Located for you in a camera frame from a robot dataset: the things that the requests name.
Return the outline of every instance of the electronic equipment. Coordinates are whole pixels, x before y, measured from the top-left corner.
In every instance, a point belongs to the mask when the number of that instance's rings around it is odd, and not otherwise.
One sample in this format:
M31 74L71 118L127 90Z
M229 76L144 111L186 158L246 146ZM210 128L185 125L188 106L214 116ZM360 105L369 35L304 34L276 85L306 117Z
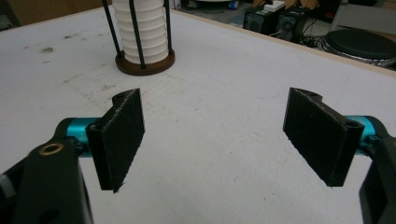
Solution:
M279 14L283 10L285 10L285 7L275 12L262 10L262 7L251 7L245 12L243 27L245 30L263 35L274 34Z
M279 39L298 43L303 36L303 29L309 8L289 7L279 15L276 31Z

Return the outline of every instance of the black vertical rod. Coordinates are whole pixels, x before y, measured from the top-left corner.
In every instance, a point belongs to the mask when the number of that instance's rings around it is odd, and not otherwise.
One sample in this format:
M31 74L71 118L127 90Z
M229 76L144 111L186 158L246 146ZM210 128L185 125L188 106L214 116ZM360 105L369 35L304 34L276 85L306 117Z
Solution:
M142 69L145 69L145 58L143 57L142 42L140 41L139 28L137 26L136 11L134 10L134 0L129 0L129 8L131 9L132 24L134 25L134 37L136 38L137 51L139 52L140 67Z
M169 0L164 0L165 12L166 12L166 29L168 33L168 50L172 52L172 36L171 36L171 16L169 10Z
M102 0L103 7L107 17L108 26L110 27L111 36L113 36L114 45L116 46L117 56L121 56L119 41L117 40L116 31L114 30L113 20L111 20L110 11L108 10L107 0Z

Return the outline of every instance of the white table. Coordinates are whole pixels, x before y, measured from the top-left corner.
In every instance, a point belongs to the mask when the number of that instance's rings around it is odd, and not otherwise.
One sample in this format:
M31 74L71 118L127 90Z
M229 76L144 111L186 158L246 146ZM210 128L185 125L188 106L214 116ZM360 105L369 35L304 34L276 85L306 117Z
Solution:
M0 33L0 171L64 118L102 117L141 88L146 134L120 193L80 159L95 223L361 223L370 160L327 188L282 131L290 87L396 134L396 73L178 12L175 64L130 77L102 9Z

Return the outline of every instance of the wooden base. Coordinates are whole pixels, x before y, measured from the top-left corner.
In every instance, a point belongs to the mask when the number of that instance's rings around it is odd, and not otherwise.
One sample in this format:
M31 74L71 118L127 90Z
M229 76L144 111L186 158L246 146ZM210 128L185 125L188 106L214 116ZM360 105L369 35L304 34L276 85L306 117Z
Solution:
M140 64L130 63L125 59L125 52L121 52L121 56L116 56L116 64L121 72L131 76L150 76L161 73L170 68L175 62L175 52L170 50L169 55L158 63L146 64L146 68L142 68Z

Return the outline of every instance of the wall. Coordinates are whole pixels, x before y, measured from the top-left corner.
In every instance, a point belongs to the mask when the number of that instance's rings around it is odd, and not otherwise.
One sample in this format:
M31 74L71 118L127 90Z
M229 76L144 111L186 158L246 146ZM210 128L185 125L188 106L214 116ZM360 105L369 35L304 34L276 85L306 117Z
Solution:
M102 6L99 0L9 0L20 25L46 21Z

